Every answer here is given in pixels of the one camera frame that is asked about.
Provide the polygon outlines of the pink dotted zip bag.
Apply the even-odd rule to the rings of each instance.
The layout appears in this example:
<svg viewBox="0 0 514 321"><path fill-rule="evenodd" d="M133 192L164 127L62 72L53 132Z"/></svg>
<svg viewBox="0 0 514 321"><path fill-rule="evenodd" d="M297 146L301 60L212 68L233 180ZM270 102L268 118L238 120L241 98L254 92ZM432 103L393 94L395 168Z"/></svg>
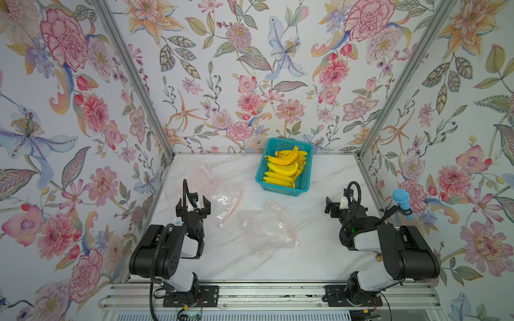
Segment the pink dotted zip bag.
<svg viewBox="0 0 514 321"><path fill-rule="evenodd" d="M242 184L221 178L213 172L211 164L195 155L178 156L167 169L164 184L164 202L171 211L175 211L182 197L183 180L187 180L190 193L197 193L200 199L206 198L211 203L208 220L219 228L226 227L242 200Z"/></svg>

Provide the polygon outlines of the yellow banana bunch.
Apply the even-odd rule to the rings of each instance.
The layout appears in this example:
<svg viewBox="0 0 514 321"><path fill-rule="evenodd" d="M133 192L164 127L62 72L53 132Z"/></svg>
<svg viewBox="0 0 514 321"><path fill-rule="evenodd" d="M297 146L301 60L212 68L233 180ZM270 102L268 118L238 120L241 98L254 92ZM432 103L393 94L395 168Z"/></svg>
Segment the yellow banana bunch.
<svg viewBox="0 0 514 321"><path fill-rule="evenodd" d="M281 187L295 188L294 179L292 177L272 171L265 172L263 181Z"/></svg>
<svg viewBox="0 0 514 321"><path fill-rule="evenodd" d="M307 157L308 152L301 151L298 147L293 150L277 151L274 156L266 155L264 159L269 163L281 166L289 166L298 160L303 160Z"/></svg>

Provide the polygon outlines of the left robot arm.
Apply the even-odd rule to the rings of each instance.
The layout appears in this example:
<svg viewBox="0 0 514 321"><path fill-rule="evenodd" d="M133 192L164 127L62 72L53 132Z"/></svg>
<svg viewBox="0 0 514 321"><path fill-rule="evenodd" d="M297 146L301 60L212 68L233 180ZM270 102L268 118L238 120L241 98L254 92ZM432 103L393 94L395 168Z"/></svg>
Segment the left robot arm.
<svg viewBox="0 0 514 321"><path fill-rule="evenodd" d="M149 311L157 320L154 307L155 284L165 292L164 298L181 306L176 319L203 299L197 274L179 265L181 259L199 259L205 246L203 221L211 214L211 203L206 197L189 191L183 180L182 197L175 206L181 225L151 225L147 228L129 260L132 276L150 281Z"/></svg>

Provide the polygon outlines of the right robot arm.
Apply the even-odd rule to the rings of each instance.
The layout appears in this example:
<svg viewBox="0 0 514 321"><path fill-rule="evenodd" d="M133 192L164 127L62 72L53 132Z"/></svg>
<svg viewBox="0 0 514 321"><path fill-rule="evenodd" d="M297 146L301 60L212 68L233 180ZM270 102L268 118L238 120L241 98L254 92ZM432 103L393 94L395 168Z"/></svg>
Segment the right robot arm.
<svg viewBox="0 0 514 321"><path fill-rule="evenodd" d="M422 234L414 226L394 227L387 220L400 213L411 219L411 195L403 189L393 192L394 205L383 210L383 217L367 214L361 203L361 187L352 181L339 202L327 198L325 213L341 223L339 240L350 251L373 252L381 262L353 272L342 286L325 286L323 301L330 307L381 305L381 293L406 279L435 279L440 263Z"/></svg>

